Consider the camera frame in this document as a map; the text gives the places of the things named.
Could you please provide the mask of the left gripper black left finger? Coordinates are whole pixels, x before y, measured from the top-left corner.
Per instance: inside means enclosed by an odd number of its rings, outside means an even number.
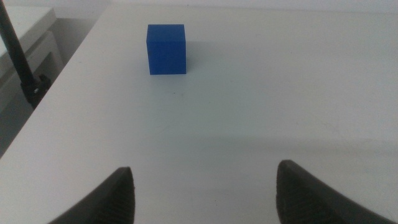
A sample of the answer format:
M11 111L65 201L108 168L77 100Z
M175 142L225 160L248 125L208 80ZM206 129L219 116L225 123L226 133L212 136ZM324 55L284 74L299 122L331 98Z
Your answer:
M120 167L52 223L134 223L134 216L132 171Z

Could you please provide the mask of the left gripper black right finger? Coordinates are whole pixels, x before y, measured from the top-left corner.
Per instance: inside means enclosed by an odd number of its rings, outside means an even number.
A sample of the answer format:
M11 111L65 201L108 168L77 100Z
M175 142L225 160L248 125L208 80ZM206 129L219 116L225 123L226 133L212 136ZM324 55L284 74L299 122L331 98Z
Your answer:
M279 163L276 191L281 223L394 223L345 197L292 160Z

